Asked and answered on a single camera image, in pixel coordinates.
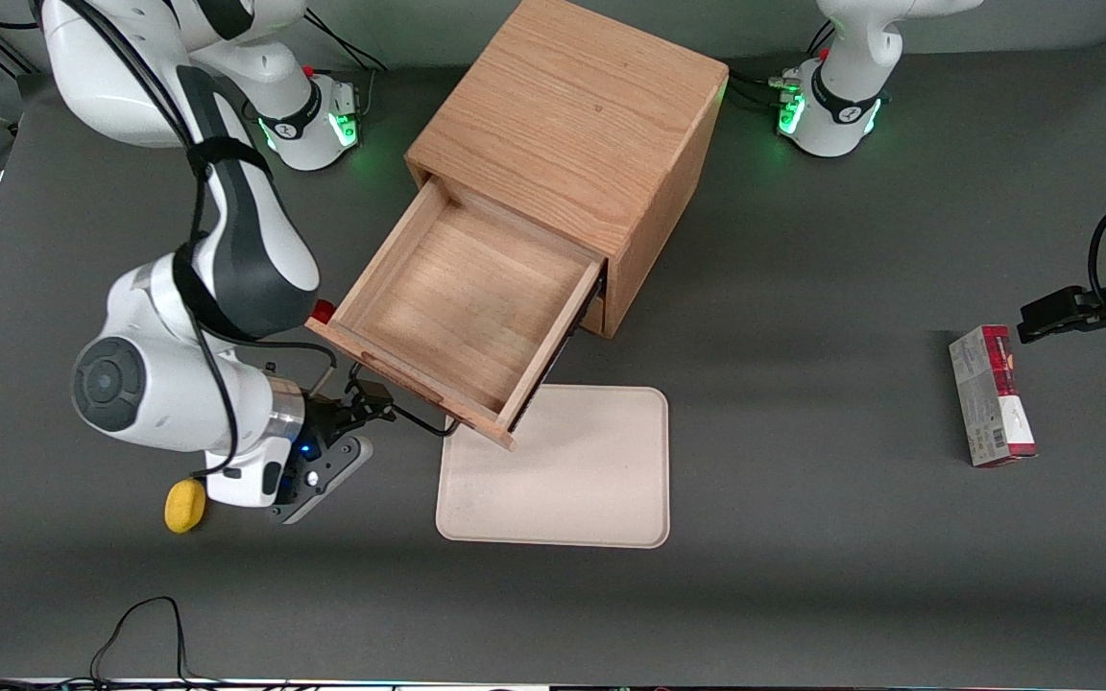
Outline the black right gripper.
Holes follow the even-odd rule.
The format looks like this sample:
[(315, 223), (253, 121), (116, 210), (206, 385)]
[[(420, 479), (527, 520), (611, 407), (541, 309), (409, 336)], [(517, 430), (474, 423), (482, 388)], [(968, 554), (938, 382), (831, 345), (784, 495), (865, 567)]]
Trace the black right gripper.
[(349, 380), (344, 398), (328, 398), (303, 391), (303, 422), (300, 429), (300, 459), (316, 461), (330, 447), (371, 421), (396, 421), (394, 397), (380, 383)]

